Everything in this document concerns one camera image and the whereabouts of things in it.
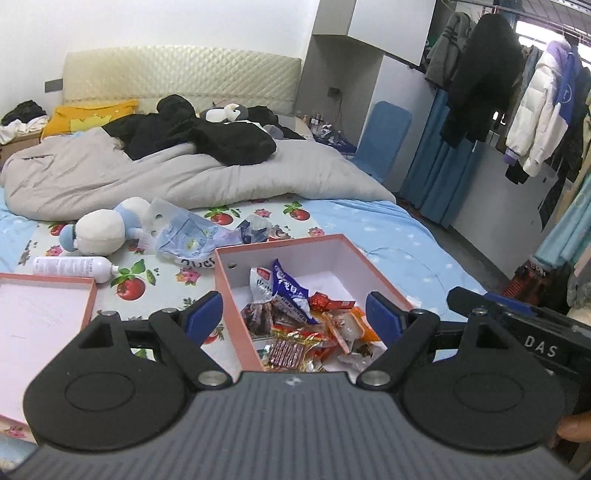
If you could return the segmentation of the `person right hand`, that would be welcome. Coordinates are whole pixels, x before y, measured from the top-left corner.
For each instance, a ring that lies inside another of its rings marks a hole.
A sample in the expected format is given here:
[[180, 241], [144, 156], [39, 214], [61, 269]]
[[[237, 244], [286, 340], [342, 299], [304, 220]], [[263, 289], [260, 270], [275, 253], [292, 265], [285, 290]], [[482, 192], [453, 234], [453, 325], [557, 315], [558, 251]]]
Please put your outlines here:
[[564, 417], [557, 435], [567, 441], [588, 443], [591, 441], [591, 412]]

